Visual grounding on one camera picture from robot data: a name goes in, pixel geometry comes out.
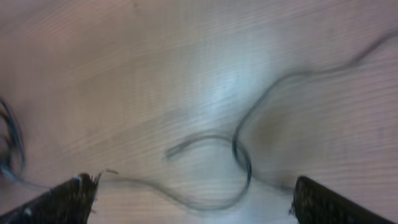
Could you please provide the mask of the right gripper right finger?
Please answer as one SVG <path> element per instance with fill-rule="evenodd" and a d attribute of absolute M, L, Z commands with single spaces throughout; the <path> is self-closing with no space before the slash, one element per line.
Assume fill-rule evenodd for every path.
<path fill-rule="evenodd" d="M 299 224 L 394 224 L 306 176 L 296 181 L 290 213 Z"/>

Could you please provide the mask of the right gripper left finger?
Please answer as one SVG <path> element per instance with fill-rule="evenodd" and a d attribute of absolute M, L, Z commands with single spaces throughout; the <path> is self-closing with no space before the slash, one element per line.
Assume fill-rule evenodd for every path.
<path fill-rule="evenodd" d="M 86 224 L 100 177 L 81 173 L 1 215 L 1 224 Z"/>

